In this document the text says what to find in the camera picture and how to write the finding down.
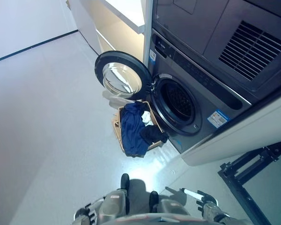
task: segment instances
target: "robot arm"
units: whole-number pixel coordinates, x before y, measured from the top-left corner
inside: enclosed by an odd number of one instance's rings
[[[202,191],[197,192],[201,195],[201,199],[197,198],[198,210],[202,212],[202,217],[207,221],[213,221],[225,225],[253,225],[248,220],[239,220],[230,217],[226,212],[222,211],[218,206],[218,201],[211,195]]]

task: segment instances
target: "door glass window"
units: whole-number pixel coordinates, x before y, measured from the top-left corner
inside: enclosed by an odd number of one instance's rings
[[[130,67],[111,62],[103,67],[103,85],[113,95],[130,98],[141,90],[141,79]]]

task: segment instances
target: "open washer door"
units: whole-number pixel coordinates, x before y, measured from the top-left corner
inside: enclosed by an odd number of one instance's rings
[[[137,58],[120,51],[104,52],[95,62],[99,82],[113,95],[138,100],[150,94],[152,76]]]

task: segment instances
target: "white wall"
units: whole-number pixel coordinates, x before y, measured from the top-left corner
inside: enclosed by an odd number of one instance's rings
[[[0,58],[76,29],[66,0],[0,0]]]
[[[201,165],[281,142],[281,97],[182,158]]]

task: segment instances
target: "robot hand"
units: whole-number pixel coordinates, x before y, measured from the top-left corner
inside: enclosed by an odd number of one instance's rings
[[[199,195],[202,195],[201,201],[197,201],[196,203],[199,205],[198,210],[202,212],[202,217],[204,217],[204,205],[206,203],[213,203],[216,206],[218,206],[218,202],[215,198],[213,198],[211,195],[204,193],[200,190],[197,191]]]

